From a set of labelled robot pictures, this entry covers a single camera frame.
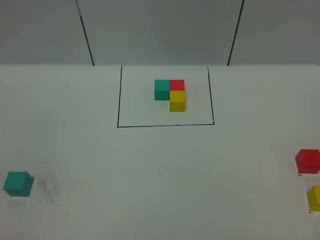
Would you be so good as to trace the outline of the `green template cube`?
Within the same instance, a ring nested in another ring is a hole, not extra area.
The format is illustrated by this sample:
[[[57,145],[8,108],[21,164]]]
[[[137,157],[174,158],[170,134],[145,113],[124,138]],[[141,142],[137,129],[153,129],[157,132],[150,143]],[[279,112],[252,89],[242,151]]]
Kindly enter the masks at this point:
[[[155,101],[170,100],[170,80],[169,79],[154,80],[154,100]]]

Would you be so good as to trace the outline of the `yellow template cube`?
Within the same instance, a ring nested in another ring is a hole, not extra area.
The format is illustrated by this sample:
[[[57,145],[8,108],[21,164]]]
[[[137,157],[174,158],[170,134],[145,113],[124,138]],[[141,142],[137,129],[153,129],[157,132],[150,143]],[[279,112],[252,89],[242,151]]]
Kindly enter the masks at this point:
[[[186,92],[184,90],[171,90],[169,92],[169,111],[184,112],[186,110]]]

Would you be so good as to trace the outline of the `red template cube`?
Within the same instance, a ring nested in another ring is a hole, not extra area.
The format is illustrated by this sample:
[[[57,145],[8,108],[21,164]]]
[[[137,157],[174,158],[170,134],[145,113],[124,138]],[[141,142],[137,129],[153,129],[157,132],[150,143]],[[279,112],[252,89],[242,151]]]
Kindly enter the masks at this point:
[[[185,80],[184,79],[170,79],[169,80],[170,91],[185,91]]]

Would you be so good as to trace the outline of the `white template sheet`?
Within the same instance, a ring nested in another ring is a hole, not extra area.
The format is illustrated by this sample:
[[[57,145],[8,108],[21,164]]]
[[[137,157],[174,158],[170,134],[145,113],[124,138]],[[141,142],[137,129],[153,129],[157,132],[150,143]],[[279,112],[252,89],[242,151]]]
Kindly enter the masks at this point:
[[[208,66],[122,66],[118,128],[214,125]]]

